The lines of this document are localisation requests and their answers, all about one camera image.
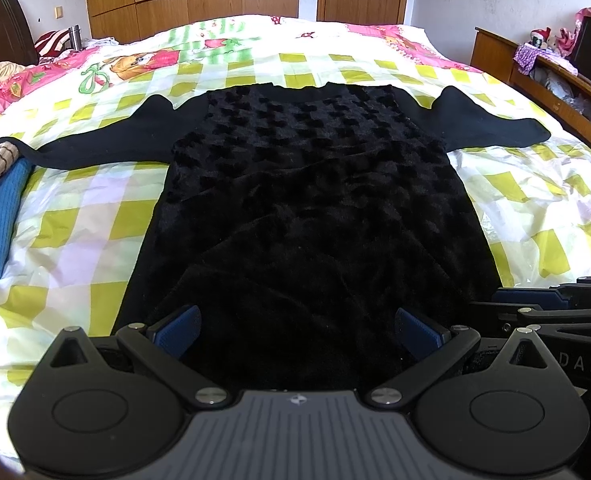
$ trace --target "red striped cloth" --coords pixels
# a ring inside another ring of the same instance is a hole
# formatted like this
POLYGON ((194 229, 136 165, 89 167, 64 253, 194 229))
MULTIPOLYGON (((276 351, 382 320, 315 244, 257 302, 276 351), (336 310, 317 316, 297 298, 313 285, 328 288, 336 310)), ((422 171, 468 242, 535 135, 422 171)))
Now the red striped cloth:
POLYGON ((34 47, 40 57, 58 57, 64 50, 64 42, 69 41, 69 29, 52 30, 38 38, 34 47))

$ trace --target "bedsheet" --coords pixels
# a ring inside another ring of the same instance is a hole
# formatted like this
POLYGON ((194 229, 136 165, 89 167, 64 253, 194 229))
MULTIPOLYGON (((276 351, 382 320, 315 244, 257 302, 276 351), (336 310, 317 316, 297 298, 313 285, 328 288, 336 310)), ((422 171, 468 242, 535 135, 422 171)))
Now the bedsheet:
MULTIPOLYGON (((551 139, 529 148, 450 153, 505 286, 550 286, 591 274, 591 150, 518 92, 445 59, 424 31, 236 16, 100 46, 80 66, 0 110, 0 136, 38 147, 126 118, 152 94, 175 107, 211 89, 272 82, 391 84, 430 107, 460 88, 505 118, 536 118, 551 139)), ((0 280, 0 453, 13 455, 6 414, 58 331, 107 335, 120 306, 166 167, 36 168, 0 280)))

